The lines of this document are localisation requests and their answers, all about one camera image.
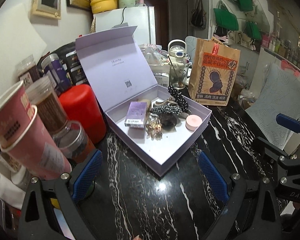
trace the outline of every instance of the open box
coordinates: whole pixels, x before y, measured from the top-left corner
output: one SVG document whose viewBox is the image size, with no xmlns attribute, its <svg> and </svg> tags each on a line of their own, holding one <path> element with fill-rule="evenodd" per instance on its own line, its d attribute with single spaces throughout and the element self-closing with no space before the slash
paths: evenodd
<svg viewBox="0 0 300 240">
<path fill-rule="evenodd" d="M 136 28 L 120 27 L 82 36 L 76 39 L 76 52 L 111 129 L 162 176 L 207 127 L 211 110 L 185 97 L 189 110 L 202 118 L 202 124 L 192 132 L 180 118 L 172 131 L 162 131 L 161 139 L 152 140 L 145 130 L 124 125 L 130 102 L 164 101 L 170 96 L 167 88 L 158 85 L 133 40 Z"/>
</svg>

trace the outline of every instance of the pink paper cup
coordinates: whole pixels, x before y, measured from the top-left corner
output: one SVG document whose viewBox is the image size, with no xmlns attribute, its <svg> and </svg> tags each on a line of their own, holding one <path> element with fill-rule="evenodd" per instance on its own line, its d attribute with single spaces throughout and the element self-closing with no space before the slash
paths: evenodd
<svg viewBox="0 0 300 240">
<path fill-rule="evenodd" d="M 71 165 L 43 125 L 38 108 L 32 105 L 34 117 L 21 136 L 8 148 L 0 148 L 41 179 L 56 179 L 71 172 Z"/>
<path fill-rule="evenodd" d="M 0 97 L 0 145 L 7 148 L 25 131 L 34 116 L 29 98 L 19 81 Z"/>
</svg>

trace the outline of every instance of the refrigerator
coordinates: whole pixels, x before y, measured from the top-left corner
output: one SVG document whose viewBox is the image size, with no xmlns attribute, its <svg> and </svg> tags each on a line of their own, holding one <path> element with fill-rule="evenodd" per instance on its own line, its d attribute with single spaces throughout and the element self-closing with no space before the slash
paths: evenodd
<svg viewBox="0 0 300 240">
<path fill-rule="evenodd" d="M 138 45 L 156 44 L 154 7 L 139 6 L 116 9 L 93 16 L 96 19 L 96 32 L 111 29 L 121 23 L 128 23 L 129 26 L 138 26 L 133 35 Z"/>
</svg>

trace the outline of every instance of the pink lid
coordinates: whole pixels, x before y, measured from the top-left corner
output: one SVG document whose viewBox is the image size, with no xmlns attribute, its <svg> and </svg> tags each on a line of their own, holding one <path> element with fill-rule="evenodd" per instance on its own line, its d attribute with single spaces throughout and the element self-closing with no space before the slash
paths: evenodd
<svg viewBox="0 0 300 240">
<path fill-rule="evenodd" d="M 189 115 L 186 119 L 186 127 L 191 131 L 197 129 L 201 124 L 202 119 L 195 114 Z"/>
</svg>

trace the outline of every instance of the box lid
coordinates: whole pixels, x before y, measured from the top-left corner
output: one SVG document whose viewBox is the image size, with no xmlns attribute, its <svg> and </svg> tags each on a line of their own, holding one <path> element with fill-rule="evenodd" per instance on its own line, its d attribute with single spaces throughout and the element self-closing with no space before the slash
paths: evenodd
<svg viewBox="0 0 300 240">
<path fill-rule="evenodd" d="M 133 39 L 136 28 L 91 33 L 75 41 L 82 68 L 104 112 L 157 85 Z"/>
</svg>

